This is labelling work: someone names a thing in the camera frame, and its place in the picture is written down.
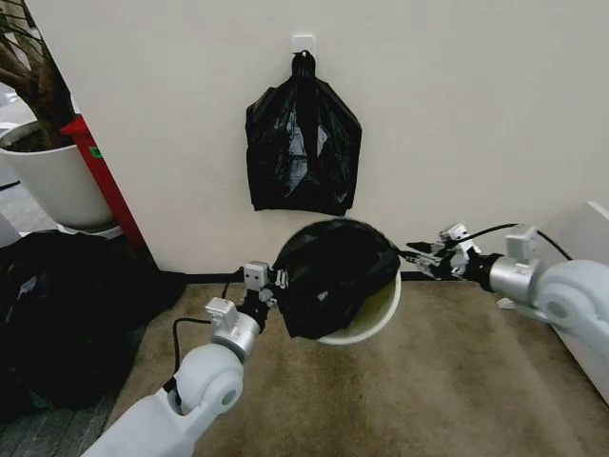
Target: hanging garbage bag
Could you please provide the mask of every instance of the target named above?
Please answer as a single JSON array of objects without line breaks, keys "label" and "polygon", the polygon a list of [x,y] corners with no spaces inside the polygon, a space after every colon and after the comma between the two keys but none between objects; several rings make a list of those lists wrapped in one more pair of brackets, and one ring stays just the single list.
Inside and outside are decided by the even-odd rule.
[{"label": "hanging garbage bag", "polygon": [[392,281],[398,249],[363,222],[334,219],[292,236],[273,267],[286,276],[275,292],[290,336],[318,339],[347,328],[363,302]]},{"label": "hanging garbage bag", "polygon": [[353,205],[362,127],[307,51],[292,76],[247,109],[247,179],[254,209],[344,215]]}]

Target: baseboard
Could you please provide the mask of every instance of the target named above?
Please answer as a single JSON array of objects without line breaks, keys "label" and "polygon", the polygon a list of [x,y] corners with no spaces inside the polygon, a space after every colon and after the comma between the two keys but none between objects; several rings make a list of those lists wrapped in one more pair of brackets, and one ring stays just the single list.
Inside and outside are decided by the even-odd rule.
[{"label": "baseboard", "polygon": [[[420,271],[402,271],[402,281],[435,281],[422,274]],[[225,283],[242,283],[244,281],[243,274],[238,273],[210,273],[210,274],[187,274],[188,284],[225,284]]]}]

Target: red panel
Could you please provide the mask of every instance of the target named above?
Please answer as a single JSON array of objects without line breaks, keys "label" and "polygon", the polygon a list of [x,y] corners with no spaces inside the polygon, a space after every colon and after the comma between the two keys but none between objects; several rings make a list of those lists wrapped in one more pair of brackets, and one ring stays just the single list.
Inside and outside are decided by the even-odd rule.
[{"label": "red panel", "polygon": [[65,135],[70,135],[73,138],[83,159],[85,159],[88,169],[106,198],[108,206],[114,214],[114,218],[121,226],[121,229],[123,229],[131,246],[138,250],[146,249],[147,246],[144,237],[135,224],[131,211],[129,211],[121,191],[114,182],[114,178],[112,178],[106,161],[95,144],[95,140],[88,131],[83,116],[78,115],[74,121],[63,127],[61,132]]}]

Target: green sticker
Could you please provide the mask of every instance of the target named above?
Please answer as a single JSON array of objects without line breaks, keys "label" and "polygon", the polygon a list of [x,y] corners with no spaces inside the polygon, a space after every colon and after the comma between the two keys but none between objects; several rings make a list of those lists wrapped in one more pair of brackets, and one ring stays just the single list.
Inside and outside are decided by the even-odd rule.
[{"label": "green sticker", "polygon": [[102,157],[102,153],[99,151],[99,148],[97,148],[96,146],[91,146],[88,148],[88,151],[91,153],[91,155],[93,157],[95,157],[96,159],[101,159]]}]

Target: black bag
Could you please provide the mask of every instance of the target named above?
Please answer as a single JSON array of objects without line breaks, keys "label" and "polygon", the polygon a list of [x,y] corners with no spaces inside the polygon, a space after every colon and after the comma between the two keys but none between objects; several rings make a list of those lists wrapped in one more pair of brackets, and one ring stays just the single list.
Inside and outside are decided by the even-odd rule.
[{"label": "black bag", "polygon": [[366,298],[394,280],[398,249],[368,224],[334,219],[292,236],[273,269],[287,287],[274,293],[290,336],[318,339],[346,328]]},{"label": "black bag", "polygon": [[184,287],[124,239],[50,230],[0,248],[0,421],[87,407],[119,387],[139,326]]},{"label": "black bag", "polygon": [[344,215],[353,205],[362,127],[295,54],[292,76],[247,108],[247,179],[254,209]]}]

